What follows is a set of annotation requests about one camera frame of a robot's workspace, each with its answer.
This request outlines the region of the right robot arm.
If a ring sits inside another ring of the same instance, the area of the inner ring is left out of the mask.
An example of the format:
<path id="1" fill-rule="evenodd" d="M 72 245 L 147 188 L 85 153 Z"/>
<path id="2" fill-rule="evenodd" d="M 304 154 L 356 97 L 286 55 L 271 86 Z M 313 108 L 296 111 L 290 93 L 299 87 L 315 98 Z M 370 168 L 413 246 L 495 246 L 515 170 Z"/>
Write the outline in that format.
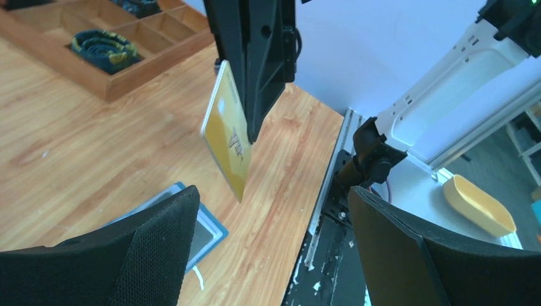
<path id="1" fill-rule="evenodd" d="M 295 78 L 302 49 L 293 1 L 206 1 L 218 51 L 232 70 L 246 127 L 255 143 L 263 120 Z M 540 55 L 540 2 L 487 1 L 457 43 L 399 100 L 353 136 L 356 154 L 339 187 L 384 183 L 417 140 L 459 103 L 500 74 Z"/>

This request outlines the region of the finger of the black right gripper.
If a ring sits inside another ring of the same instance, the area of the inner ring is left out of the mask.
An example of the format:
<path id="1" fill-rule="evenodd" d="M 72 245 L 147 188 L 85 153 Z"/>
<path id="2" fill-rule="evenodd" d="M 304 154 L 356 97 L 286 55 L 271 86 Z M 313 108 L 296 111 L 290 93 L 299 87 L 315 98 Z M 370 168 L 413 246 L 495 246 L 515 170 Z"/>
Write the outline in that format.
<path id="1" fill-rule="evenodd" d="M 295 1 L 248 1 L 244 112 L 250 143 L 296 73 Z"/>
<path id="2" fill-rule="evenodd" d="M 246 104 L 246 42 L 243 22 L 247 3 L 247 1 L 237 0 L 204 1 L 219 59 L 230 63 L 243 106 Z"/>

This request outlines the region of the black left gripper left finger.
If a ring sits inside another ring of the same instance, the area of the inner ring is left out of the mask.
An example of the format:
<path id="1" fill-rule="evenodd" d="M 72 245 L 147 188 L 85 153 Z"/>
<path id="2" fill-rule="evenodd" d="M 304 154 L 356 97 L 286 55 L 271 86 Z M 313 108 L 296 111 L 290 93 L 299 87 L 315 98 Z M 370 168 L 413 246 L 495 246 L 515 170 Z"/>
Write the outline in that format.
<path id="1" fill-rule="evenodd" d="M 176 305 L 200 194 L 189 186 L 53 247 L 1 253 L 2 305 Z"/>

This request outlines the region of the blue leather card holder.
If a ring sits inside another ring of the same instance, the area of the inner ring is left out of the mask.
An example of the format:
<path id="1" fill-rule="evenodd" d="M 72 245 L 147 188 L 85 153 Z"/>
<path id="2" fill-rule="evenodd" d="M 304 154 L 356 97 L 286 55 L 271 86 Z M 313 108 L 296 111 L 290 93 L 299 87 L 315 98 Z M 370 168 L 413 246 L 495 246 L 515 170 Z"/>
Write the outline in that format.
<path id="1" fill-rule="evenodd" d="M 162 190 L 162 192 L 133 210 L 104 224 L 103 227 L 152 207 L 185 188 L 186 186 L 182 182 L 176 182 L 174 185 Z M 208 253 L 223 241 L 227 235 L 228 230 L 211 214 L 203 203 L 200 203 L 185 273 L 192 270 L 206 255 L 208 255 Z"/>

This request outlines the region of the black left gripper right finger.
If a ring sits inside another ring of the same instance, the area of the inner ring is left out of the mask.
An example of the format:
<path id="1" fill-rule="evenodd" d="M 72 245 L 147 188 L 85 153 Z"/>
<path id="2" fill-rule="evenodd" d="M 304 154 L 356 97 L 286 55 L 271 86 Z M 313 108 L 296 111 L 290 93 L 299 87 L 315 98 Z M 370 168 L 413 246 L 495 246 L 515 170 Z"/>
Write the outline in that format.
<path id="1" fill-rule="evenodd" d="M 540 304 L 539 253 L 450 231 L 359 186 L 348 206 L 373 305 Z"/>

